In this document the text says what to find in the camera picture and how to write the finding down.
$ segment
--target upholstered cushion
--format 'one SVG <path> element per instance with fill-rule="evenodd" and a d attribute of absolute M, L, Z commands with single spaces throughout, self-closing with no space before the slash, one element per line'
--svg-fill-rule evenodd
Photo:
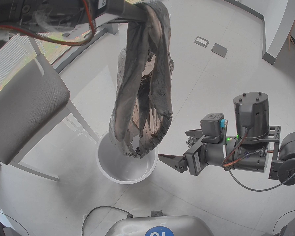
<path fill-rule="evenodd" d="M 9 164 L 69 98 L 43 54 L 25 65 L 0 91 L 0 161 Z"/>

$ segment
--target logo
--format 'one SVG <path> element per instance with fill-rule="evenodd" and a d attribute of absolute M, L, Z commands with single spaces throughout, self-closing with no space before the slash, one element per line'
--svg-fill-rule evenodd
<path fill-rule="evenodd" d="M 174 236 L 174 234 L 167 227 L 156 226 L 148 230 L 145 236 Z"/>

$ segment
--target white trash can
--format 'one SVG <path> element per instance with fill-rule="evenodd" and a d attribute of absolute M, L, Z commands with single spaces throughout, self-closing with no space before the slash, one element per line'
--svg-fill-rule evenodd
<path fill-rule="evenodd" d="M 138 143 L 138 137 L 134 138 L 133 143 L 135 140 Z M 133 184 L 146 179 L 155 169 L 157 160 L 157 148 L 142 159 L 122 155 L 110 141 L 109 132 L 106 132 L 98 142 L 97 165 L 104 176 L 116 183 Z"/>

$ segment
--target chair backrest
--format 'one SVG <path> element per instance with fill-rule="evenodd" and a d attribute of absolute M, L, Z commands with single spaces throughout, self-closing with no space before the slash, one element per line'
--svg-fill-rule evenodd
<path fill-rule="evenodd" d="M 9 164 L 70 99 L 43 54 L 32 59 L 0 91 L 0 161 Z"/>

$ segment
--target white tile floor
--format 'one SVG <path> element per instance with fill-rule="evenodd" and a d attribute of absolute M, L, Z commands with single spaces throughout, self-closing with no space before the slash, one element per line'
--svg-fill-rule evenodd
<path fill-rule="evenodd" d="M 261 20 L 221 0 L 163 2 L 171 17 L 174 120 L 158 146 L 160 153 L 182 155 L 187 149 L 184 132 L 199 128 L 199 120 L 209 112 L 223 112 L 229 120 L 229 134 L 235 134 L 232 99 L 249 91 L 269 95 L 270 124 L 281 125 L 283 137 L 295 132 L 294 46 L 289 52 L 286 43 L 272 67 L 261 58 Z M 100 136 L 108 130 L 117 56 L 126 44 L 126 29 L 127 25 L 120 25 L 115 36 L 103 36 L 61 73 L 72 101 Z M 210 41 L 207 48 L 193 43 L 197 36 Z M 225 58 L 211 52 L 214 43 L 228 49 Z M 72 116 L 69 120 L 76 123 Z M 0 210 L 22 223 L 31 236 L 80 235 L 83 215 L 100 205 L 120 207 L 135 216 L 148 216 L 151 210 L 194 215 L 205 221 L 215 236 L 260 236 L 272 232 L 276 220 L 295 209 L 295 186 L 250 192 L 215 166 L 194 177 L 158 162 L 143 182 L 119 185 L 99 171 L 96 147 L 68 120 L 61 122 L 24 158 L 32 166 L 58 174 L 60 182 L 2 165 Z M 250 187 L 265 188 L 277 184 L 267 179 L 267 173 L 234 174 Z M 85 236 L 104 236 L 124 217 L 115 210 L 97 210 L 88 219 Z M 275 232 L 292 217 L 281 219 Z M 18 224 L 11 224 L 26 235 Z"/>

